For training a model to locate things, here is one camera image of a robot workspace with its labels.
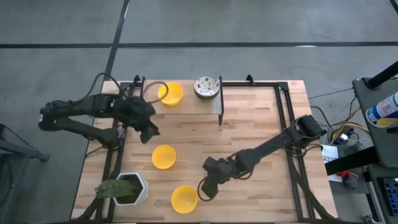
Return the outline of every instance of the concrete floor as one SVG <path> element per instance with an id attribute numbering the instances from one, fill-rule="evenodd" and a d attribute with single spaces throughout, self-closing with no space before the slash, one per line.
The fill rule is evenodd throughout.
<path id="1" fill-rule="evenodd" d="M 0 44 L 111 43 L 122 4 L 0 0 Z M 121 42 L 397 41 L 397 19 L 388 0 L 131 0 Z M 87 140 L 40 131 L 39 109 L 52 100 L 81 98 L 105 70 L 109 51 L 0 49 L 0 123 L 51 154 L 46 164 L 30 161 L 13 223 L 68 220 Z M 119 49 L 112 75 L 242 80 L 251 74 L 256 80 L 305 80 L 308 95 L 315 96 L 349 88 L 353 79 L 371 77 L 397 58 L 398 47 Z M 353 97 L 346 91 L 310 103 L 332 119 Z M 335 121 L 347 115 L 344 111 Z M 361 116 L 354 120 L 363 123 Z M 361 221 L 369 213 L 364 196 L 334 194 L 340 218 Z"/>

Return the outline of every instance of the white planter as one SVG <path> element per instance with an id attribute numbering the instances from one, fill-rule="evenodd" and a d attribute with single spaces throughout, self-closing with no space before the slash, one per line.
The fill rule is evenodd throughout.
<path id="1" fill-rule="evenodd" d="M 132 176 L 135 175 L 139 179 L 139 182 L 141 183 L 142 190 L 141 193 L 139 194 L 136 202 L 134 203 L 119 203 L 116 198 L 113 198 L 114 203 L 117 206 L 137 206 L 139 203 L 143 202 L 147 197 L 148 197 L 148 182 L 144 179 L 141 178 L 141 176 L 137 172 L 129 172 L 129 173 L 120 173 L 116 180 L 121 180 L 125 178 L 126 176 Z"/>

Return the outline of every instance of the potted plant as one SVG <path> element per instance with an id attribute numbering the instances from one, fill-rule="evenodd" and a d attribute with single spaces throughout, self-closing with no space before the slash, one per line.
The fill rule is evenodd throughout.
<path id="1" fill-rule="evenodd" d="M 95 188 L 97 198 L 113 198 L 117 206 L 137 206 L 148 197 L 148 182 L 137 172 L 121 173 Z"/>

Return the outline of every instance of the yellow cup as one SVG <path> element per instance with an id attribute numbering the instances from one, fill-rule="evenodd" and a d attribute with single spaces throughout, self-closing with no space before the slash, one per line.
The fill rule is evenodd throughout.
<path id="1" fill-rule="evenodd" d="M 162 103 L 164 103 L 167 106 L 174 106 L 177 105 L 183 96 L 183 91 L 182 87 L 178 83 L 174 82 L 169 82 L 166 83 L 166 85 L 169 88 L 169 93 L 167 96 L 162 100 Z M 162 85 L 159 87 L 159 91 L 157 92 L 157 97 L 159 99 L 166 94 L 166 86 Z"/>
<path id="2" fill-rule="evenodd" d="M 174 210 L 181 214 L 192 212 L 198 204 L 197 191 L 189 186 L 177 187 L 172 194 L 172 206 Z"/>
<path id="3" fill-rule="evenodd" d="M 174 148 L 169 145 L 158 146 L 152 153 L 152 163 L 158 169 L 170 168 L 174 164 L 176 158 L 177 155 Z"/>

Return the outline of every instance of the wooden table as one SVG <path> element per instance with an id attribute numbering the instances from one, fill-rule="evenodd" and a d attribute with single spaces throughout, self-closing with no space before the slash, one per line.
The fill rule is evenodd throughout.
<path id="1" fill-rule="evenodd" d="M 288 83 L 295 117 L 310 114 L 304 82 Z M 114 84 L 104 83 L 103 93 L 115 91 Z M 288 118 L 285 102 L 284 111 Z M 219 185 L 216 198 L 210 202 L 199 201 L 192 213 L 181 215 L 170 203 L 171 194 L 179 185 L 197 187 L 206 175 L 201 166 L 208 156 L 215 159 L 227 157 L 240 149 L 256 147 L 281 132 L 273 88 L 224 87 L 222 126 L 218 126 L 218 118 L 214 115 L 163 114 L 155 115 L 152 121 L 159 127 L 161 135 L 153 137 L 148 144 L 141 144 L 139 133 L 129 129 L 121 168 L 121 172 L 139 172 L 148 181 L 148 198 L 138 207 L 116 207 L 114 222 L 297 221 L 283 149 L 263 158 L 249 180 L 231 179 Z M 112 122 L 112 119 L 96 119 L 94 125 L 109 128 Z M 152 151 L 160 144 L 170 144 L 177 152 L 177 161 L 168 170 L 158 170 L 151 163 Z M 91 142 L 88 152 L 99 146 L 98 142 Z M 101 182 L 105 157 L 103 150 L 85 160 L 72 218 L 81 215 L 94 199 L 94 188 Z M 320 150 L 309 151 L 304 161 L 311 190 L 336 217 Z M 305 210 L 303 194 L 300 197 Z"/>

